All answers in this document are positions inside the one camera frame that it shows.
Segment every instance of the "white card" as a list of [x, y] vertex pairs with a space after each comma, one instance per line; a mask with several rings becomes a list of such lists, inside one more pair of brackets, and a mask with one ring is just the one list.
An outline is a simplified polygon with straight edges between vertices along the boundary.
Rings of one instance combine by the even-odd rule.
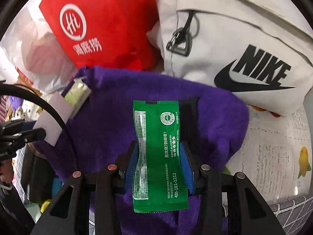
[[[64, 123], [66, 123], [71, 116], [74, 108], [60, 95], [59, 92], [55, 92], [48, 102], [60, 115]], [[62, 128], [55, 121], [55, 119], [45, 110], [40, 114], [33, 129], [43, 128], [46, 130], [46, 138], [44, 139], [50, 145], [55, 146], [58, 138], [62, 132]]]

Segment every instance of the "black zipper pull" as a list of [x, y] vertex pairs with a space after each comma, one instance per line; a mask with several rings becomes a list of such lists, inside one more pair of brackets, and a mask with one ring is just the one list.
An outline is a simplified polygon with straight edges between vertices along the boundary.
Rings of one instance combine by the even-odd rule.
[[[173, 33], [172, 39], [166, 45], [166, 49], [168, 51], [171, 51], [173, 53], [186, 56], [186, 57], [189, 56], [190, 51], [191, 51], [191, 46], [192, 46], [192, 38], [189, 32], [189, 28], [190, 28], [190, 24], [194, 15], [195, 15], [195, 11], [189, 11], [189, 16], [188, 16], [185, 26], [177, 29]], [[186, 43], [185, 48], [179, 48], [178, 45], [184, 42]]]

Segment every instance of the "nike logo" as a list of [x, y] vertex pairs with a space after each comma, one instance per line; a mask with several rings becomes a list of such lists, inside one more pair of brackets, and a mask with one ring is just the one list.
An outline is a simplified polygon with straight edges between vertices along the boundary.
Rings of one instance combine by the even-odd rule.
[[[243, 68], [243, 75], [249, 76], [259, 81], [263, 81], [267, 77], [267, 84], [243, 83], [232, 80], [229, 72], [232, 65], [236, 62], [236, 60], [234, 60], [215, 76], [215, 85], [231, 92], [273, 91], [294, 88], [280, 86], [281, 83], [278, 82], [280, 79], [284, 79], [287, 76], [285, 72], [291, 69], [288, 64], [281, 60], [277, 62], [277, 57], [272, 56], [268, 52], [265, 53], [265, 51], [262, 49], [259, 49], [257, 53], [255, 53], [255, 51], [256, 47], [249, 45], [233, 71], [240, 73]], [[275, 70], [278, 68], [281, 69], [273, 78]]]

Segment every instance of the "black cable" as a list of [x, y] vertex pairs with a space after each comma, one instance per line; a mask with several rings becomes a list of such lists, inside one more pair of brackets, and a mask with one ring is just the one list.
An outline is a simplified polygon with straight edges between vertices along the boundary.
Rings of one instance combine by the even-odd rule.
[[15, 97], [19, 97], [21, 99], [25, 99], [27, 101], [34, 103], [34, 104], [37, 104], [43, 110], [48, 112], [56, 120], [56, 122], [59, 124], [59, 126], [62, 128], [62, 130], [65, 131], [65, 134], [67, 135], [68, 140], [69, 140], [71, 147], [72, 147], [75, 167], [76, 167], [76, 170], [78, 170], [77, 156], [76, 156], [77, 151], [76, 151], [73, 139], [71, 138], [69, 131], [68, 131], [66, 124], [64, 123], [63, 119], [60, 117], [58, 112], [56, 112], [56, 110], [49, 103], [47, 103], [44, 99], [41, 99], [39, 96], [29, 92], [28, 90], [25, 90], [23, 88], [15, 86], [15, 85], [0, 84], [0, 95], [15, 96]]
[[29, 89], [30, 91], [32, 91], [35, 95], [39, 96], [35, 91], [34, 89], [32, 89], [31, 87], [29, 86], [25, 86], [25, 85], [22, 85], [22, 84], [14, 84], [15, 86], [22, 86], [22, 87], [26, 87], [27, 89]]

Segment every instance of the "plastic buckle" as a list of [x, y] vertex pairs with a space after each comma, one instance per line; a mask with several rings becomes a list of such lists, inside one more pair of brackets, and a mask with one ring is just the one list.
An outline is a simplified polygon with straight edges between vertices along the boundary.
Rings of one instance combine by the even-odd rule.
[[179, 45], [180, 43], [177, 43], [176, 40], [177, 40], [177, 38], [178, 38], [178, 36], [179, 36], [180, 34], [183, 34], [183, 33], [182, 33], [182, 30], [183, 30], [183, 28], [181, 27], [181, 28], [177, 29], [177, 30], [173, 33], [173, 37], [172, 37], [172, 39], [167, 43], [166, 49], [167, 49], [168, 51], [171, 51], [171, 52], [175, 53], [175, 54], [178, 54], [178, 55], [186, 56], [186, 57], [187, 57], [187, 56], [189, 56], [190, 51], [191, 51], [192, 38], [191, 38], [191, 35], [190, 35], [189, 31], [187, 31], [187, 32], [185, 33], [185, 36], [184, 36], [183, 41], [180, 42], [180, 43], [184, 43], [184, 42], [185, 42], [185, 43], [186, 43], [186, 46], [185, 46], [185, 48], [179, 48], [178, 45]]

